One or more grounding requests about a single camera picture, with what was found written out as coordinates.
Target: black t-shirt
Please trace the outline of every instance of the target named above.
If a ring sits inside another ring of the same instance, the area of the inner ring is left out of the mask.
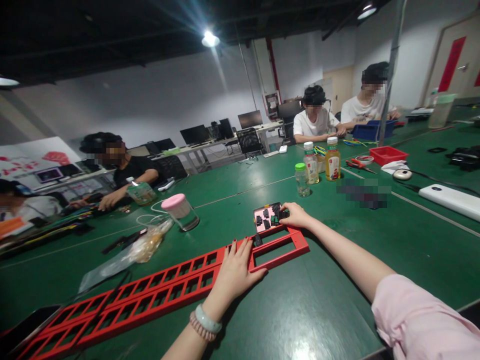
[[[123,170],[118,168],[113,173],[113,181],[115,182],[116,188],[120,189],[127,185],[127,178],[139,178],[148,169],[155,169],[158,171],[158,179],[150,184],[152,188],[164,181],[164,177],[160,173],[159,167],[152,160],[145,156],[132,156],[130,162]]]

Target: hand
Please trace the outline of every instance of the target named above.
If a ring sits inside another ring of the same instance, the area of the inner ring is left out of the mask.
[[[100,205],[98,206],[98,210],[106,211],[110,210],[118,203],[125,195],[127,194],[127,188],[122,187],[108,195],[105,195],[103,199],[100,201]]]
[[[244,239],[237,250],[234,240],[225,248],[225,255],[215,285],[202,305],[203,311],[213,321],[220,321],[233,300],[264,277],[267,269],[250,273],[247,266],[252,250],[252,240]]]
[[[402,113],[400,111],[393,110],[393,111],[388,113],[388,115],[386,116],[386,119],[387,120],[396,120],[396,119],[400,119],[401,116],[402,116]]]
[[[315,219],[308,215],[304,208],[296,202],[286,202],[281,207],[281,211],[288,209],[290,216],[280,220],[282,225],[291,225],[297,228],[308,228]]]
[[[76,201],[71,201],[68,205],[71,206],[74,209],[80,209],[80,208],[88,206],[89,203],[86,202],[85,200],[76,200]]]
[[[344,136],[346,132],[347,132],[347,128],[345,127],[345,125],[340,123],[336,126],[336,133],[338,134],[339,137]]]

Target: pink lid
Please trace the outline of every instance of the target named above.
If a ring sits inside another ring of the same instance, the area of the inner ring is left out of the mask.
[[[183,203],[185,201],[186,197],[185,194],[177,194],[169,197],[166,200],[163,200],[161,203],[161,208],[163,210],[172,210],[173,208],[176,208],[178,205]]]

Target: light fixture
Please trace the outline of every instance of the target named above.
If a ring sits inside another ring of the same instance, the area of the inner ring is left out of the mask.
[[[369,1],[365,4],[365,6],[363,7],[363,10],[361,11],[360,15],[358,15],[357,19],[362,20],[362,19],[368,18],[370,15],[372,15],[376,11],[377,11],[377,8],[373,5],[371,1]]]
[[[220,39],[213,35],[210,31],[205,31],[205,34],[203,35],[203,39],[201,40],[201,43],[203,46],[207,48],[213,48],[216,47],[218,44],[220,44]]]
[[[17,80],[9,79],[0,75],[0,86],[15,86],[20,84]]]

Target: ceiling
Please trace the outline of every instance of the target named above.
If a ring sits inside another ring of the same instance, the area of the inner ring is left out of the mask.
[[[389,0],[376,0],[381,8]],[[252,39],[358,25],[365,0],[3,0],[0,74],[20,86],[99,73]]]

